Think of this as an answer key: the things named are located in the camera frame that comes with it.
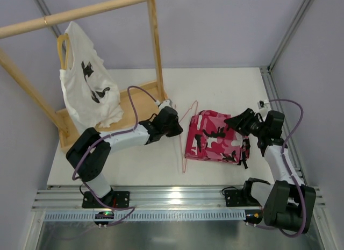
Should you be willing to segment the pink wire hanger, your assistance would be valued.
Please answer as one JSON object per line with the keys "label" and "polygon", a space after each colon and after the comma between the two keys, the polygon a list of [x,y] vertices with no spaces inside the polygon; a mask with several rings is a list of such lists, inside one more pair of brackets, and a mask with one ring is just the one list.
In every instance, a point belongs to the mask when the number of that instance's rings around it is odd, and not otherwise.
{"label": "pink wire hanger", "polygon": [[192,116],[197,113],[198,110],[198,100],[193,101],[189,108],[185,111],[182,117],[179,119],[181,125],[185,125],[184,132],[177,136],[176,141],[176,167],[177,173],[182,175],[187,172],[188,159],[185,157],[185,150],[187,144],[187,137],[189,132],[189,124]]}

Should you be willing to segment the white printed t-shirt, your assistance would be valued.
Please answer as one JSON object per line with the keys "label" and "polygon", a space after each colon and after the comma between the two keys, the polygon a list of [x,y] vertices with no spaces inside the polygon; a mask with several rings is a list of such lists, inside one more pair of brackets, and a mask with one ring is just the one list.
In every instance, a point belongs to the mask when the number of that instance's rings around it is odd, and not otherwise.
{"label": "white printed t-shirt", "polygon": [[60,70],[61,89],[68,114],[79,133],[90,127],[107,128],[124,114],[119,88],[97,55],[94,43],[76,22],[70,22],[68,62]]}

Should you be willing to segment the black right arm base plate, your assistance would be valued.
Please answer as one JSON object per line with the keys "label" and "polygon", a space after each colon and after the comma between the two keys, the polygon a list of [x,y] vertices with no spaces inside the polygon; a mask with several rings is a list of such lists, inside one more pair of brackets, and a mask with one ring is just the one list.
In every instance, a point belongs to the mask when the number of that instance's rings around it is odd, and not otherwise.
{"label": "black right arm base plate", "polygon": [[261,204],[242,189],[225,188],[222,191],[227,207],[261,207]]}

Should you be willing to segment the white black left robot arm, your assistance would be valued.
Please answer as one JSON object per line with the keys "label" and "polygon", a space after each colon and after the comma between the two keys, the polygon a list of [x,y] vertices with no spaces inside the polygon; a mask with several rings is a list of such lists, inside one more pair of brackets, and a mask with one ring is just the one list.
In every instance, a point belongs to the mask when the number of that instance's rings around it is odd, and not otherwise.
{"label": "white black left robot arm", "polygon": [[113,133],[100,133],[91,127],[86,129],[66,153],[66,159],[74,168],[73,180],[80,179],[88,187],[91,199],[84,203],[97,203],[109,209],[128,209],[120,205],[117,193],[111,188],[102,174],[103,167],[111,153],[134,146],[149,145],[180,135],[178,113],[171,106],[159,107],[159,113],[147,120],[138,122],[132,128],[117,130]]}

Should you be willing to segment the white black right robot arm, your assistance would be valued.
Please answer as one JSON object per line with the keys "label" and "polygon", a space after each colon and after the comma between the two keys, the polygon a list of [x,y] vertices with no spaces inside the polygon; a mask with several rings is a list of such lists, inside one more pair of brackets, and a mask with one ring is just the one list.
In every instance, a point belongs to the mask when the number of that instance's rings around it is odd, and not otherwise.
{"label": "white black right robot arm", "polygon": [[265,120],[260,120],[258,113],[246,109],[224,122],[241,135],[257,137],[257,146],[270,167],[274,184],[255,178],[246,182],[249,196],[263,207],[264,223],[288,237],[297,237],[309,230],[316,192],[305,185],[292,165],[286,141],[281,137],[284,118],[283,113],[270,110]]}

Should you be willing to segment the wooden clothes rack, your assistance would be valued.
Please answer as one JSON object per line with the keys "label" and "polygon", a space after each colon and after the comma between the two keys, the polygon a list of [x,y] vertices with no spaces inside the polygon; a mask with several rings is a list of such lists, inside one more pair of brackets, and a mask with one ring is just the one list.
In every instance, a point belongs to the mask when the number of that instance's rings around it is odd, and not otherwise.
{"label": "wooden clothes rack", "polygon": [[[114,131],[120,128],[128,128],[135,122],[135,117],[147,118],[150,113],[156,113],[157,107],[153,105],[153,100],[163,102],[167,99],[164,90],[162,76],[162,62],[160,54],[159,31],[157,23],[157,13],[155,0],[109,0],[93,5],[73,9],[26,22],[1,27],[1,38],[8,38],[14,35],[23,34],[42,28],[48,28],[57,24],[97,15],[100,13],[124,8],[127,6],[147,3],[149,14],[149,25],[152,35],[154,62],[156,79],[154,81],[141,84],[132,89],[124,89],[120,92],[120,106],[124,110],[123,118],[112,123],[109,127],[101,128],[96,126],[96,130],[101,132]],[[1,66],[17,82],[17,84],[36,102],[46,116],[58,128],[60,139],[60,150],[66,153],[72,144],[79,137],[79,133],[73,124],[66,109],[55,111],[50,104],[40,95],[37,89],[28,81],[26,75],[1,51]]]}

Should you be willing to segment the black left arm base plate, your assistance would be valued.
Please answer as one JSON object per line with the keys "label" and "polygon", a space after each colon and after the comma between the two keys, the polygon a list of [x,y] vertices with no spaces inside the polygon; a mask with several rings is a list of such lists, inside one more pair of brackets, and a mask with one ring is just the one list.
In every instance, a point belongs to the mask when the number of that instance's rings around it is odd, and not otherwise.
{"label": "black left arm base plate", "polygon": [[[129,191],[110,191],[103,198],[99,199],[106,207],[124,209],[129,207],[130,192]],[[90,191],[86,191],[83,196],[82,208],[96,209],[103,206],[94,198]]]}

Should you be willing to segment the pink camouflage trousers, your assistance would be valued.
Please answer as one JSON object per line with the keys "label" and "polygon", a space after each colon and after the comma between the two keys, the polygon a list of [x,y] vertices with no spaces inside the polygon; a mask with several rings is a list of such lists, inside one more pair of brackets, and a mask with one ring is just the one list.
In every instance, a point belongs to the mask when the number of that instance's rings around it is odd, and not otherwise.
{"label": "pink camouflage trousers", "polygon": [[243,165],[248,169],[250,139],[229,128],[231,115],[203,110],[190,119],[184,157]]}

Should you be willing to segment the yellow wooden hanger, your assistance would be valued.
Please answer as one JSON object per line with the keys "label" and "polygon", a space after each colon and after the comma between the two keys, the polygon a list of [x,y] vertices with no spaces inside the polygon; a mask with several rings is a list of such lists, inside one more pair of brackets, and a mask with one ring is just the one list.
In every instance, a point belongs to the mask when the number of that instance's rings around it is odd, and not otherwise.
{"label": "yellow wooden hanger", "polygon": [[51,26],[51,30],[53,34],[56,36],[57,50],[58,50],[58,56],[60,59],[61,69],[66,70],[68,67],[69,48],[70,48],[69,36],[67,33],[62,34],[56,25]]}

